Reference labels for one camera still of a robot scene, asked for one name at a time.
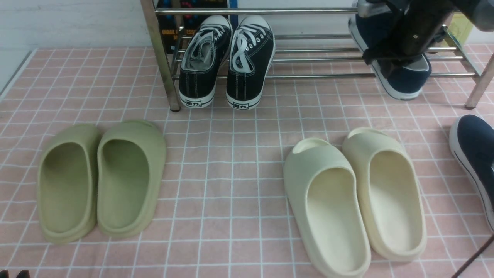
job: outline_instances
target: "sneaker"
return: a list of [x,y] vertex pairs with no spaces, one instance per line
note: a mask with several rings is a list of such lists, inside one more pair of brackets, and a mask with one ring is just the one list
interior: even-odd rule
[[202,108],[211,104],[231,35],[232,25],[221,15],[208,17],[197,29],[180,65],[179,95],[185,106]]
[[494,231],[494,129],[474,115],[461,116],[451,126],[450,149],[480,194],[487,222]]
[[[391,31],[393,19],[391,12],[365,18],[355,14],[348,21],[348,29],[360,51],[364,52],[387,37]],[[380,63],[375,60],[371,66],[388,95],[398,100],[416,98],[431,74],[431,64],[425,55],[406,67],[396,69],[388,79],[381,74]]]
[[226,98],[238,110],[255,108],[275,55],[275,38],[261,16],[246,17],[232,39]]

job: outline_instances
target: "cream slide sandal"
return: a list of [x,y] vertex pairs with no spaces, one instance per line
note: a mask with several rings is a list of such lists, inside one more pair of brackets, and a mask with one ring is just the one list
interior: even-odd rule
[[362,277],[371,249],[343,154],[322,139],[304,139],[288,155],[283,178],[312,264],[330,278]]
[[41,154],[37,202],[47,241],[71,242],[96,225],[96,151],[100,139],[94,125],[75,125],[55,135]]
[[165,166],[162,133],[144,120],[120,123],[98,148],[98,226],[114,237],[139,234],[153,219]]
[[385,133],[357,128],[343,142],[357,176],[357,194],[370,245],[392,261],[424,251],[427,234],[418,181],[405,149]]

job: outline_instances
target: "sage green slipper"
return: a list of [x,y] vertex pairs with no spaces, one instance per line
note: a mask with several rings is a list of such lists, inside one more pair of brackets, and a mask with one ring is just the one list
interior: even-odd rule
[[94,125],[75,125],[55,135],[41,154],[37,202],[47,241],[74,241],[96,225],[100,139]]
[[103,233],[129,237],[149,225],[165,157],[165,139],[150,122],[123,122],[103,135],[98,147],[98,226]]

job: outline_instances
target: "black canvas sneaker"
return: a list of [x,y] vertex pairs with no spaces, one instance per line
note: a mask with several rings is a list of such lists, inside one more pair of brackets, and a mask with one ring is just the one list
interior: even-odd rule
[[238,110],[255,108],[275,55],[275,38],[264,18],[246,17],[233,34],[226,98]]
[[179,94],[185,106],[202,108],[211,104],[231,36],[232,25],[221,15],[208,17],[197,29],[180,65]]

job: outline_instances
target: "metal shoe rack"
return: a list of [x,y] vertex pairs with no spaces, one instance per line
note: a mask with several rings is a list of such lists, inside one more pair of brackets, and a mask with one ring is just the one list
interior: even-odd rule
[[[177,72],[178,65],[182,60],[182,56],[185,52],[187,42],[191,39],[191,36],[184,35],[183,27],[178,28],[178,39],[175,45],[175,51],[172,56],[171,63],[168,62],[168,57],[165,52],[165,47],[160,34],[160,27],[158,25],[157,15],[174,15],[177,26],[181,26],[182,16],[188,14],[196,15],[302,15],[302,14],[354,14],[357,13],[356,8],[292,8],[292,9],[183,9],[183,8],[170,8],[170,9],[156,9],[153,0],[141,0],[144,17],[148,26],[149,36],[153,44],[156,59],[158,61],[158,67],[160,69],[163,84],[165,85],[166,96],[170,105],[170,109],[173,112],[180,111],[180,101],[177,97],[174,81],[178,80],[179,74]],[[179,0],[172,0],[172,7],[180,7]],[[479,102],[480,98],[484,94],[487,86],[494,77],[494,55],[490,58],[483,72],[479,71],[472,63],[469,57],[465,54],[462,46],[453,39],[452,34],[446,29],[447,36],[445,40],[448,43],[448,47],[431,47],[429,52],[445,52],[449,51],[454,53],[454,56],[429,56],[431,61],[460,61],[465,67],[467,72],[433,72],[431,77],[446,77],[446,78],[472,78],[476,85],[471,92],[468,100],[465,103],[467,109],[473,109]],[[280,35],[276,36],[276,40],[320,40],[320,39],[350,39],[349,34],[320,34],[320,35]],[[353,57],[324,57],[324,58],[281,58],[275,55],[273,63],[334,63],[334,62],[355,62],[362,61],[360,52],[356,47],[345,48],[305,48],[305,49],[277,49],[276,54],[289,54],[289,53],[338,53],[338,52],[355,52]],[[317,74],[317,75],[268,75],[269,79],[342,79],[342,78],[375,78],[374,73],[340,73],[340,74]]]

